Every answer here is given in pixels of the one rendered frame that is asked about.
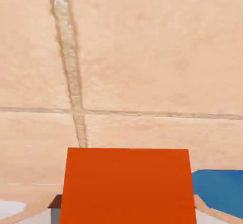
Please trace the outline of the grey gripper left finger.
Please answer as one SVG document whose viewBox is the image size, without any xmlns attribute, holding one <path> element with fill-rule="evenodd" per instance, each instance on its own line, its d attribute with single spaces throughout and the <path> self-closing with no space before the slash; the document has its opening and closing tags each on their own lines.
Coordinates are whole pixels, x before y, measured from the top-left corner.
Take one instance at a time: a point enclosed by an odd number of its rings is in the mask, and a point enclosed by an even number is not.
<svg viewBox="0 0 243 224">
<path fill-rule="evenodd" d="M 59 224 L 62 195 L 56 195 L 47 210 L 28 217 L 16 224 Z"/>
</svg>

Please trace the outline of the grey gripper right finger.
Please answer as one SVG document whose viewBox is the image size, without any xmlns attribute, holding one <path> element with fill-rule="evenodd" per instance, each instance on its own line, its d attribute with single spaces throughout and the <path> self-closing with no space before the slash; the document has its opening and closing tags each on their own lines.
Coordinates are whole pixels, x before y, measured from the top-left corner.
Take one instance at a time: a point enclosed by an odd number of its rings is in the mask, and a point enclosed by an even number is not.
<svg viewBox="0 0 243 224">
<path fill-rule="evenodd" d="M 229 224 L 230 218 L 217 210 L 207 206 L 198 206 L 195 208 L 197 224 Z"/>
</svg>

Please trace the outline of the small orange cube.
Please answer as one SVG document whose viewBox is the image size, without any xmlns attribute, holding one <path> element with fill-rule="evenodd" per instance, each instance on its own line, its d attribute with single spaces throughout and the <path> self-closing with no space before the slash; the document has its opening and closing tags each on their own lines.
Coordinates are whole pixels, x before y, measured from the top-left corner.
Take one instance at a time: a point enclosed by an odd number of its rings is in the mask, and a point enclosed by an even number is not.
<svg viewBox="0 0 243 224">
<path fill-rule="evenodd" d="M 60 224 L 196 224 L 186 149 L 69 148 Z"/>
</svg>

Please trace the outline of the small blue cube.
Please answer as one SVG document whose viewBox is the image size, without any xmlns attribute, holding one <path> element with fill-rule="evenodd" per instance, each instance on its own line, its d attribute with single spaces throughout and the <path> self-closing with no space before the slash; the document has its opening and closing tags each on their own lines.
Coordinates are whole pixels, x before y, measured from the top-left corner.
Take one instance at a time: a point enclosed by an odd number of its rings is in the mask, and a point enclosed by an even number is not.
<svg viewBox="0 0 243 224">
<path fill-rule="evenodd" d="M 197 170 L 192 182 L 207 207 L 243 219 L 243 170 Z"/>
</svg>

